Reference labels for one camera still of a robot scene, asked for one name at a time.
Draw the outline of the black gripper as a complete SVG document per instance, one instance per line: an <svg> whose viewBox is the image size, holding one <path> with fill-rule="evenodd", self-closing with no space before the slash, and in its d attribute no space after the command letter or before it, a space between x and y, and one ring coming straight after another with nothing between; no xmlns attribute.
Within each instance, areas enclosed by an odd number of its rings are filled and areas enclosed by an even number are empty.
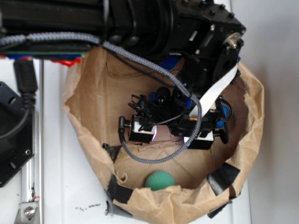
<svg viewBox="0 0 299 224"><path fill-rule="evenodd" d="M224 139L224 98L219 95L202 120L197 137L187 145L188 149L209 150L215 137ZM135 110L132 119L127 122L129 141L151 143L160 125L168 126L170 132L188 140L195 128L197 115L192 115L195 103L175 88L170 91L160 87L149 96L132 95L128 104Z"/></svg>

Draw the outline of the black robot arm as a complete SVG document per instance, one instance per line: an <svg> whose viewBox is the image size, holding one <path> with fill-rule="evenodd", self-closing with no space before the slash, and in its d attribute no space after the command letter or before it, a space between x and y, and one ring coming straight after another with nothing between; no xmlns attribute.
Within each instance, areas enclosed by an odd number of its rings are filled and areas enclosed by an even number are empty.
<svg viewBox="0 0 299 224"><path fill-rule="evenodd" d="M237 63L245 26L212 0L3 0L0 52L73 60L102 46L119 60L125 54L161 63L184 58L179 83L129 105L131 120L120 117L119 138L149 143L159 125L184 137L191 149L209 149L215 137L228 143L231 105L221 97L239 75Z"/></svg>

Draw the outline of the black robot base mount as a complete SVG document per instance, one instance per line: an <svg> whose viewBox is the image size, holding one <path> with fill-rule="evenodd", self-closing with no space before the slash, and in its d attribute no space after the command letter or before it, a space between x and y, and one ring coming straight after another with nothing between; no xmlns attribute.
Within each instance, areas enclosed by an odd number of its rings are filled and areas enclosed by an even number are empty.
<svg viewBox="0 0 299 224"><path fill-rule="evenodd" d="M33 118L25 115L22 98L0 83L0 186L8 182L33 156Z"/></svg>

